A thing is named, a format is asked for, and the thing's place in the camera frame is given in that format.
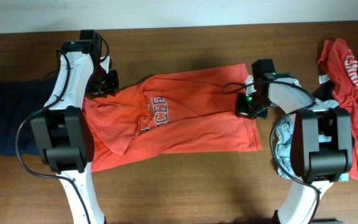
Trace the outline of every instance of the navy blue fabric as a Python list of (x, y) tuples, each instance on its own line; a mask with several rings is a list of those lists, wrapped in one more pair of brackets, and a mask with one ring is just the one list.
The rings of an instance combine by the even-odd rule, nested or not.
[[(0, 82), (0, 154), (16, 155), (15, 138), (21, 122), (41, 109), (49, 99), (55, 80)], [(23, 128), (19, 142), (23, 154), (38, 155), (30, 125)]]

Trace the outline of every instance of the light blue cloth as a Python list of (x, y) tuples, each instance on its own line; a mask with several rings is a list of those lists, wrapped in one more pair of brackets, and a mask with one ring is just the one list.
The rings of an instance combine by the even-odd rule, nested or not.
[[(339, 103), (335, 100), (327, 100), (323, 102), (326, 106), (330, 108), (335, 108), (339, 105)], [(278, 155), (277, 159), (279, 163), (283, 166), (283, 168), (295, 176), (294, 171), (292, 170), (291, 161), (290, 161), (290, 152), (291, 152), (291, 142), (292, 142), (292, 133), (293, 133), (293, 121), (290, 118), (285, 119), (282, 123), (277, 126), (276, 135), (278, 138), (276, 145), (276, 155)], [(328, 142), (331, 140), (330, 136), (325, 136), (320, 134), (318, 136), (319, 142)], [(277, 170), (280, 177), (289, 179), (287, 175), (285, 175), (280, 168)], [(349, 173), (342, 174), (339, 178), (341, 182), (349, 181)]]

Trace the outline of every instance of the red cloth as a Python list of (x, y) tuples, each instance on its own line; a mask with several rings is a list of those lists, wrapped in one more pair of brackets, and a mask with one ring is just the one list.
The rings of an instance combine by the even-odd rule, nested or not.
[(333, 97), (341, 108), (351, 114), (352, 135), (355, 139), (353, 166), (350, 177), (358, 180), (358, 74), (357, 60), (345, 40), (325, 40), (320, 67), (335, 83)]
[(260, 149), (255, 120), (236, 117), (236, 95), (222, 94), (224, 84), (247, 76), (244, 64), (155, 75), (116, 96), (85, 99), (92, 171), (159, 154)]

